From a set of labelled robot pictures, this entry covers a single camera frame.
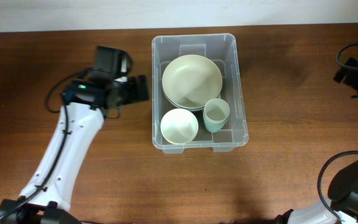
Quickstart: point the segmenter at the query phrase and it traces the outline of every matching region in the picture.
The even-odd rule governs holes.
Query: stacked plates
[[[210,59],[184,55],[172,61],[162,76],[162,88],[168,101],[177,108],[202,110],[222,90],[222,74]]]

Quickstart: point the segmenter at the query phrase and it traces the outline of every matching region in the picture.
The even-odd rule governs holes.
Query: white bowl
[[[218,97],[222,83],[222,74],[215,63],[199,55],[176,58],[162,76],[162,88],[167,98],[188,110],[199,110]]]
[[[162,136],[171,144],[186,144],[196,137],[197,132],[197,118],[188,110],[170,110],[161,120]]]

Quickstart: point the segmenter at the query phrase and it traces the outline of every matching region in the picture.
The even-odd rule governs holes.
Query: white plate
[[[186,144],[196,137],[197,132],[197,118],[188,110],[173,109],[162,117],[161,133],[171,144]]]
[[[181,108],[198,110],[222,90],[222,74],[210,59],[184,55],[173,60],[162,76],[167,98]]]

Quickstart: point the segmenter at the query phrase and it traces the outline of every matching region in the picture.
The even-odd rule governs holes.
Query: white wall
[[[0,32],[358,22],[358,0],[0,0]]]

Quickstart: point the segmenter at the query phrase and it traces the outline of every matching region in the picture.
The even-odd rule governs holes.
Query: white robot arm
[[[334,80],[338,83],[344,82],[357,91],[358,98],[358,60],[349,58],[345,64],[340,62],[341,53],[350,48],[358,46],[358,44],[351,44],[344,47],[337,55],[337,64],[341,69],[337,72]],[[358,154],[358,151],[342,152],[333,156],[328,160],[322,168],[319,181],[318,190],[320,202],[295,211],[288,211],[284,216],[278,216],[277,224],[334,224],[342,222],[345,224],[358,223],[358,161],[347,166],[341,170],[331,182],[328,190],[328,198],[323,198],[321,193],[321,179],[327,166],[335,159],[346,156]]]
[[[67,105],[67,112],[70,118],[68,124],[70,134],[67,135],[59,162],[44,187],[45,192],[37,194],[29,203],[47,206],[50,201],[54,201],[57,202],[57,208],[69,211],[75,179],[93,138],[104,123],[104,117],[99,108],[91,110],[89,105],[82,103],[70,103]],[[60,113],[47,151],[20,196],[28,197],[33,194],[36,190],[34,186],[40,186],[46,178],[62,142],[65,123],[65,113]]]

